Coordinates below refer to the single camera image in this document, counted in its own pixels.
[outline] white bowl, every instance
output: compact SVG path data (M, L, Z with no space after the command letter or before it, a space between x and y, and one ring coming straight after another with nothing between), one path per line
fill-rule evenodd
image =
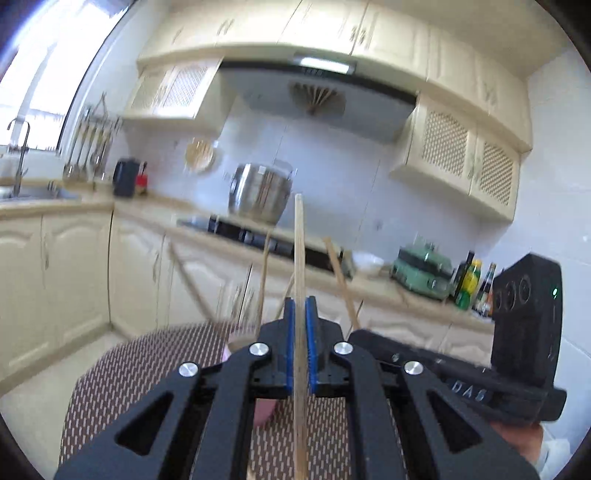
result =
M355 267L355 274L364 277L377 277L385 265L383 258L376 257L369 252L352 252L351 259Z

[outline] hanging utensil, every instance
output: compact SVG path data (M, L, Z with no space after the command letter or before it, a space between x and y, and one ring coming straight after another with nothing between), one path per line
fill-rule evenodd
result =
M84 144L86 143L86 136L88 135L88 130L90 128L90 119L85 119L86 126L84 127L84 133L82 134L82 144L80 145L80 151L78 152L78 158L76 160L76 164L74 165L74 169L72 172L72 178L77 180L80 178L80 158L82 156L82 150L84 150Z
M103 151L103 142L105 140L105 127L107 124L107 120L103 122L99 130L99 136L96 139L96 147L92 155L90 156L90 168L92 171L96 170L96 166L98 165L99 157L101 152Z
M86 158L84 159L84 164L80 169L80 179L83 181L88 181L88 158L90 157L90 151L92 150L92 144L95 141L96 131L98 129L98 125L94 125L92 130L90 131L90 139L88 140L88 150L86 151Z
M63 180L69 180L72 178L72 174L74 172L74 166L72 165L72 156L74 155L74 149L76 148L76 143L78 142L78 138L80 137L80 130L82 130L82 123L83 120L81 119L78 122L78 126L76 127L76 133L74 134L74 141L72 143L72 147L70 149L70 155L68 156L68 163L64 166L64 172L61 175Z

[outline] window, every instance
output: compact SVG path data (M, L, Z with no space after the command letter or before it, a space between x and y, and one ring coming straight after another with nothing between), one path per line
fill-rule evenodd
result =
M18 36L18 51L0 82L0 145L56 150L70 104L87 68L131 0L49 0Z

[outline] kitchen countertop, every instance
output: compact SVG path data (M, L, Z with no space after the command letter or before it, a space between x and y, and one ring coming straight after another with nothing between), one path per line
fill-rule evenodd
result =
M199 243L222 253L231 252L249 262L261 262L262 252L230 240L199 232L185 226L177 226L177 220L191 216L209 216L211 212L199 209L186 202L157 196L117 199L113 197L107 185L100 186L98 192L90 190L90 184L77 188L67 186L80 195L76 200L27 200L0 202L0 219L42 215L62 212L114 211L117 215L135 219L150 228L158 230L179 242ZM230 215L224 218L234 220ZM241 224L260 231L267 231L268 225L260 225L251 220L241 219ZM283 238L290 238L289 232L274 229ZM307 238L307 244L321 240ZM283 258L270 256L269 275L291 275L293 263ZM306 269L306 284L312 288L330 291L339 295L339 288L334 275L316 268ZM483 333L493 333L494 324L475 318L470 312L458 310L454 305L430 300L416 295L393 281L387 279L368 279L355 277L348 282L349 291L355 300L363 300L371 305L408 311L411 314L427 317L435 322L452 323Z

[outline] pot handle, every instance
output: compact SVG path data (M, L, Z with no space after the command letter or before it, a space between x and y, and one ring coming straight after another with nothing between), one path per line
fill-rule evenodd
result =
M294 168L291 163L287 163L286 161L283 160L279 160L279 158L276 158L275 160L273 160L273 165L283 169L283 170L287 170L290 174L287 177L288 180L293 180L293 178L296 176L297 173L297 168Z

